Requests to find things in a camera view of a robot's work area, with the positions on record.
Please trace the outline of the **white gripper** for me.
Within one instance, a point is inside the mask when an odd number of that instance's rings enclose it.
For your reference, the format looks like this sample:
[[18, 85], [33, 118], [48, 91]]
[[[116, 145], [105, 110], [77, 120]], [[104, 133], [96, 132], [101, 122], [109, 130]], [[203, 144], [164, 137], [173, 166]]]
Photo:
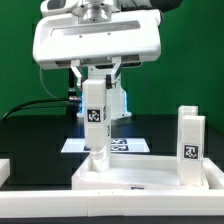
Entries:
[[82, 88], [80, 64], [113, 68], [106, 88], [116, 87], [122, 63], [155, 61], [161, 54], [158, 10], [114, 13], [107, 22], [80, 24], [68, 13], [43, 18], [37, 25], [33, 57], [44, 69], [71, 68]]

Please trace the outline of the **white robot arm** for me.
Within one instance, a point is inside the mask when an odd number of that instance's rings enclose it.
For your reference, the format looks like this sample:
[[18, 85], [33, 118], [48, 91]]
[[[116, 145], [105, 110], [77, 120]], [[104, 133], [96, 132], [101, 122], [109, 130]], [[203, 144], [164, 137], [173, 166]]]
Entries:
[[128, 116], [120, 69], [155, 61], [161, 54], [163, 14], [183, 0], [44, 0], [33, 57], [44, 69], [99, 66], [91, 78], [111, 77], [111, 117]]

